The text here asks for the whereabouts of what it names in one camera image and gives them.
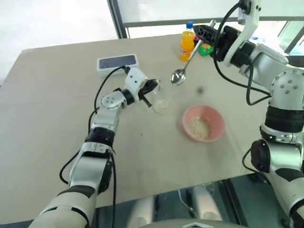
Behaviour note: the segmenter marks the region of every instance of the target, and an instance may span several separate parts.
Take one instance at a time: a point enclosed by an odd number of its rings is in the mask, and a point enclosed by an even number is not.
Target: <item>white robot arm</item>
[[[100,101],[92,123],[69,175],[69,189],[59,193],[32,222],[30,228],[88,228],[93,220],[96,197],[109,185],[112,174],[112,145],[119,114],[128,105],[143,100],[158,84],[137,68],[128,68],[125,88]]]
[[[270,93],[266,97],[270,98],[266,120],[260,127],[262,139],[251,146],[251,162],[270,181],[293,226],[302,228],[304,68],[291,66],[280,53],[248,41],[262,9],[259,0],[241,0],[238,6],[239,19],[246,25],[243,32],[229,26],[224,27],[222,33],[208,26],[194,29],[201,40],[217,47],[213,53],[215,62],[223,61],[226,66],[233,64],[249,82],[260,84]]]

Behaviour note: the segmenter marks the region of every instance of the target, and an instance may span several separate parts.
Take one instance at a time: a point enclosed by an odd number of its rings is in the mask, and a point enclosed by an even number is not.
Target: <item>cable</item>
[[[89,121],[88,121],[88,130],[87,130],[87,133],[89,134],[90,133],[90,130],[91,130],[91,121],[92,121],[92,117],[93,115],[96,113],[97,114],[97,110],[99,109],[96,108],[91,114],[90,114],[90,117],[89,117]]]
[[[248,85],[247,85],[247,91],[246,91],[246,101],[247,101],[248,105],[252,106],[252,105],[256,105],[257,103],[259,103],[261,101],[264,101],[268,98],[271,98],[271,95],[264,96],[261,99],[255,101],[253,103],[250,102],[250,90],[251,90],[251,84],[252,84],[252,80],[253,80],[253,64],[252,64],[252,62],[249,64],[249,69],[250,69],[250,73],[249,73]]]
[[[112,222],[111,222],[111,228],[114,228],[115,225],[115,211],[116,211],[116,166],[114,161],[114,156],[111,154],[111,160],[113,162],[113,177],[114,177],[114,184],[113,184],[113,205],[112,205]]]
[[[101,89],[103,88],[105,82],[108,80],[108,78],[109,78],[114,72],[116,72],[117,70],[120,70],[120,69],[124,69],[124,70],[125,70],[126,68],[127,68],[126,66],[120,66],[120,67],[118,67],[118,68],[112,70],[112,71],[105,77],[104,81],[103,81],[102,84],[100,85],[100,87],[99,87],[99,89],[98,89],[98,91],[97,91],[97,94],[96,94],[96,96],[95,96],[95,99],[94,99],[94,110],[96,110],[96,108],[97,108],[97,99],[98,99],[99,93],[100,93]]]
[[[65,163],[64,166],[62,166],[60,172],[59,172],[59,178],[61,179],[62,182],[64,182],[65,184],[68,184],[67,180],[63,178],[62,173],[65,170],[65,168],[69,165],[69,163],[71,163],[71,161],[79,154],[79,151],[77,151],[76,154],[73,155],[73,157],[70,158],[70,160],[67,161],[67,163]]]
[[[248,166],[245,165],[245,159],[246,159],[247,155],[249,154],[250,150],[251,150],[251,149],[249,149],[249,150],[245,153],[245,155],[244,155],[244,157],[243,157],[243,159],[242,159],[242,164],[243,164],[243,166],[244,166],[246,169],[248,169],[248,170],[250,170],[250,171],[252,171],[252,172],[255,172],[255,173],[259,173],[258,171],[254,170],[254,169],[252,169],[252,168],[249,168]]]
[[[228,13],[224,16],[223,20],[221,21],[219,27],[218,27],[218,30],[216,32],[216,35],[215,35],[215,40],[214,40],[214,45],[213,45],[213,50],[214,50],[214,55],[213,55],[213,62],[214,62],[214,66],[216,68],[216,70],[218,71],[219,75],[221,75],[221,77],[227,81],[229,81],[230,83],[232,84],[235,84],[237,86],[240,86],[240,87],[243,87],[243,88],[247,88],[247,85],[243,85],[241,83],[238,83],[238,82],[235,82],[233,80],[231,80],[230,78],[226,77],[220,70],[219,66],[218,66],[218,63],[217,63],[217,48],[218,48],[218,44],[219,44],[219,36],[220,36],[220,32],[226,22],[226,20],[230,17],[230,15],[238,8],[240,7],[240,3],[237,3],[235,4],[229,11]],[[258,89],[258,88],[251,88],[252,90],[255,90],[255,91],[258,91],[258,92],[261,92],[263,94],[266,94],[266,95],[270,95],[268,92],[262,90],[262,89]]]
[[[195,213],[192,207],[188,206],[181,198],[181,190],[178,189],[177,192],[179,193],[180,202],[195,216],[195,218],[199,219],[198,215]]]

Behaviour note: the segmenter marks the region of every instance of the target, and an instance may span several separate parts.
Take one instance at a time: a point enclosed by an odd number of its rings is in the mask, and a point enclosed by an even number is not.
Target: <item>plastic bottle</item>
[[[194,32],[192,31],[193,22],[186,24],[186,31],[182,33],[182,41],[180,43],[180,59],[188,61],[194,49]]]

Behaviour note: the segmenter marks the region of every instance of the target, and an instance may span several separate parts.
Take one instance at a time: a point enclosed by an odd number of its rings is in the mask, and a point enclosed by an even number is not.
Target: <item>floor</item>
[[[117,39],[107,0],[1,0],[0,85],[27,48]]]
[[[288,219],[280,208],[273,189],[269,184],[252,181],[249,176],[242,176],[231,179],[239,203],[238,210],[244,216],[243,221],[249,228],[287,228],[282,221],[288,223]],[[182,198],[186,200],[186,190],[181,190]],[[237,223],[231,204],[229,204],[227,192],[224,189],[223,181],[214,184],[212,197],[218,206],[223,221]],[[115,228],[125,228],[134,201],[118,204],[116,207]],[[110,227],[112,207],[103,207],[98,210],[99,226],[95,219],[92,228]],[[155,221],[165,219],[190,219],[189,211],[181,204],[177,191],[167,192],[159,195],[159,208]],[[0,228],[27,228],[31,221],[0,225]]]

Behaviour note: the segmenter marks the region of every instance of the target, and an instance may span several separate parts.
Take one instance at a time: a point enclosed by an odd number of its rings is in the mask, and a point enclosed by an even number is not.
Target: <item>pink bowl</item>
[[[210,128],[211,128],[211,134],[210,136],[205,140],[199,140],[197,138],[194,138],[189,130],[188,130],[188,124],[191,120],[194,118],[200,118],[201,120],[206,121]],[[196,105],[191,108],[189,108],[183,116],[182,123],[184,126],[184,129],[187,133],[187,135],[199,142],[213,142],[219,139],[225,130],[225,121],[221,114],[215,110],[214,108],[211,108],[209,106],[205,105]]]

